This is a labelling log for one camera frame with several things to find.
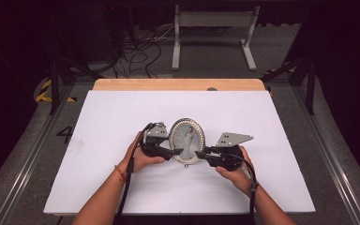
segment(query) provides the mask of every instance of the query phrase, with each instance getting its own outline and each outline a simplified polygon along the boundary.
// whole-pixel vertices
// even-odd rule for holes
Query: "oval picture frame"
[[[169,145],[173,150],[183,148],[180,155],[174,158],[186,165],[198,161],[195,151],[202,151],[205,147],[205,137],[201,126],[192,119],[183,118],[176,121],[169,134]]]

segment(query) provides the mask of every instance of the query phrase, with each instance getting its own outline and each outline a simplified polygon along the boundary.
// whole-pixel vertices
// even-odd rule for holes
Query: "bracelet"
[[[250,175],[250,171],[247,168],[241,167],[241,170],[244,173],[244,175],[247,177],[247,179],[250,180],[250,182],[252,184],[252,186],[250,187],[250,192],[251,193],[256,192],[257,187],[259,186],[259,183],[257,181],[256,182],[253,181],[252,176]]]
[[[121,177],[122,177],[122,180],[121,179],[119,179],[120,181],[122,181],[122,182],[124,182],[124,183],[126,183],[127,182],[127,179],[126,179],[126,177],[124,176],[124,174],[121,172],[121,170],[119,169],[119,167],[117,167],[116,165],[114,166],[115,167],[115,171],[118,171],[119,172],[119,174],[121,175]]]

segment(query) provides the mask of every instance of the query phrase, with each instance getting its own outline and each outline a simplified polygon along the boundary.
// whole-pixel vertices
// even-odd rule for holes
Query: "hand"
[[[253,166],[253,164],[251,163],[251,160],[248,156],[247,150],[245,150],[244,146],[239,146],[239,148],[242,151],[242,155],[244,155],[244,159],[250,163],[250,165]],[[244,194],[248,195],[250,198],[250,187],[251,187],[251,182],[249,179],[247,179],[247,177],[245,176],[245,174],[242,172],[241,168],[236,169],[233,172],[229,172],[227,171],[225,168],[223,167],[216,167],[216,171],[224,178],[229,179],[232,181],[232,184],[238,188],[239,190],[241,190]]]
[[[137,136],[134,139],[133,143],[127,149],[127,153],[125,154],[124,159],[122,159],[122,161],[118,164],[118,167],[123,172],[126,171],[126,167],[127,167],[128,162],[130,160],[131,152],[133,151],[133,148],[134,148],[135,144],[138,144],[137,140],[139,139],[139,137],[141,135],[143,135],[141,132],[139,132],[137,134]],[[140,171],[140,170],[142,170],[144,167],[146,167],[148,165],[159,164],[159,163],[162,163],[162,162],[165,161],[163,157],[148,157],[148,156],[146,156],[140,146],[137,146],[133,156],[134,156],[134,168],[133,168],[134,172]]]

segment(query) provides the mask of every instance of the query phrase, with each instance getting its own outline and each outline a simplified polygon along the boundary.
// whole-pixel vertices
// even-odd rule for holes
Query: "wire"
[[[133,58],[134,58],[136,55],[138,55],[138,54],[143,55],[145,58],[144,58],[143,60],[140,60],[140,61],[133,61]],[[132,63],[142,63],[142,62],[147,61],[147,59],[148,59],[148,56],[147,56],[147,54],[144,53],[144,52],[137,52],[137,53],[133,54],[133,55],[131,56],[131,58],[130,58],[130,61],[129,61],[129,72],[132,73],[133,71],[135,71],[135,70],[131,70],[131,64],[132,64]]]
[[[152,37],[154,37],[156,34],[157,34],[157,31],[148,31],[148,32],[145,32],[144,36],[143,36],[143,37],[140,37],[139,40],[152,38]]]
[[[234,155],[234,154],[222,154],[222,155],[241,159],[243,162],[245,162],[245,164],[247,164],[247,169],[252,173],[252,177],[251,177],[252,187],[250,189],[251,194],[250,194],[250,203],[249,203],[249,213],[250,213],[250,220],[251,220],[252,224],[256,224],[256,220],[255,220],[255,217],[254,217],[254,205],[255,205],[255,200],[256,200],[256,189],[257,189],[257,186],[258,186],[257,179],[256,179],[256,173],[253,170],[252,165],[250,165],[250,163],[248,161],[246,161],[243,157],[239,157],[239,156]]]
[[[122,66],[123,72],[121,71],[121,69],[118,68],[118,65],[117,65],[117,64],[115,65],[115,66],[116,66],[116,69],[121,73],[122,76],[124,76],[125,78],[129,78],[129,76],[128,76],[128,75],[126,74],[126,72],[125,72],[125,67],[124,67],[124,65],[122,64],[122,61],[121,61],[120,58],[119,58],[118,62],[119,62],[119,64]]]
[[[163,35],[161,35],[160,37],[150,37],[150,38],[145,38],[145,39],[141,39],[141,40],[151,40],[151,41],[157,41],[161,38],[164,38],[166,34],[168,34],[172,29],[174,29],[174,26],[172,26],[169,30],[167,30],[165,33],[163,33]]]
[[[60,223],[61,223],[61,220],[63,220],[63,217],[60,217],[58,220],[57,220],[57,223],[56,223],[56,225],[60,225]]]
[[[151,78],[151,76],[149,74],[148,67],[151,66],[155,61],[157,61],[159,59],[160,55],[162,54],[162,50],[160,49],[159,45],[157,45],[156,42],[154,42],[154,41],[152,41],[152,43],[154,43],[157,46],[157,48],[159,49],[159,54],[153,61],[151,61],[149,64],[147,64],[147,66],[145,66],[145,72],[147,73],[148,77],[150,77],[150,78]]]
[[[148,124],[143,130],[142,132],[139,134],[139,137],[137,137],[137,141],[135,142],[133,149],[131,151],[130,154],[130,159],[129,162],[127,164],[127,182],[125,183],[125,190],[124,190],[124,194],[122,195],[122,201],[121,204],[119,205],[119,209],[118,209],[118,213],[116,214],[114,220],[113,220],[113,224],[117,225],[120,224],[120,219],[122,216],[122,211],[124,209],[125,206],[125,201],[127,200],[127,195],[128,195],[128,190],[130,187],[130,179],[131,179],[131,174],[133,173],[133,169],[134,169],[134,153],[136,152],[137,147],[140,146],[140,142],[142,141],[142,138],[144,136],[144,132],[151,128],[153,124]]]
[[[154,77],[158,78],[157,74],[155,74],[153,71],[151,71],[151,70],[147,70],[147,71],[154,74]]]
[[[114,74],[115,74],[115,78],[118,78],[118,72],[119,72],[123,77],[129,78],[129,76],[126,75],[126,74],[124,74],[124,73],[118,68],[117,65],[114,65],[114,66],[112,67],[112,69],[113,69],[113,72],[114,72]]]

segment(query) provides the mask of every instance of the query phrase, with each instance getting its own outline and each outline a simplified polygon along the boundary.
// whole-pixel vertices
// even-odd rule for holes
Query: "white paper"
[[[285,212],[315,211],[267,92],[90,91],[44,212],[78,213],[139,130],[164,122],[169,132],[181,118],[202,127],[207,146],[225,131],[252,135],[242,145],[259,183]],[[185,168],[171,159],[132,175],[124,214],[240,214],[248,212],[248,205],[248,197],[205,160]]]

